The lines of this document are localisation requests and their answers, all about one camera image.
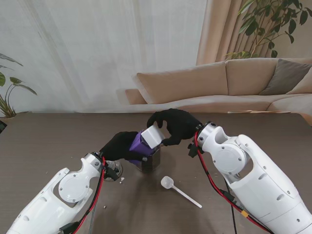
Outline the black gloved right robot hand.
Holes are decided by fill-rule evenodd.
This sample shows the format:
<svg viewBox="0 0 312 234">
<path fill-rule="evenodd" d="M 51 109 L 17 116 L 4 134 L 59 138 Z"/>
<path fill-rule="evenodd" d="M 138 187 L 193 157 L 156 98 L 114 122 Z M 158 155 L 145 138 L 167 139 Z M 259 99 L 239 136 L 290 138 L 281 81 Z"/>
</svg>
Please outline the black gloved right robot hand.
<svg viewBox="0 0 312 234">
<path fill-rule="evenodd" d="M 173 108 L 153 113 L 147 121 L 147 127 L 156 122 L 158 128 L 162 128 L 164 121 L 171 135 L 162 140 L 164 146 L 178 145 L 182 140 L 191 139 L 203 127 L 203 124 L 190 113 Z"/>
</svg>

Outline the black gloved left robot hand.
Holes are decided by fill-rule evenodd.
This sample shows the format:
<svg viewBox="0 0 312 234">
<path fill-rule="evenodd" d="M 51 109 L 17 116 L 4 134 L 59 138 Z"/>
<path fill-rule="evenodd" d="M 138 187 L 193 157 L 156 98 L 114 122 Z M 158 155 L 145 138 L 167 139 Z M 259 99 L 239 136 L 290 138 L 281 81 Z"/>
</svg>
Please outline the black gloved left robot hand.
<svg viewBox="0 0 312 234">
<path fill-rule="evenodd" d="M 104 157 L 104 159 L 108 161 L 116 161 L 119 159 L 143 161 L 146 158 L 145 155 L 130 151 L 130 147 L 137 134 L 138 132 L 119 132 L 115 134 L 114 137 L 100 149 L 100 157 Z"/>
</svg>

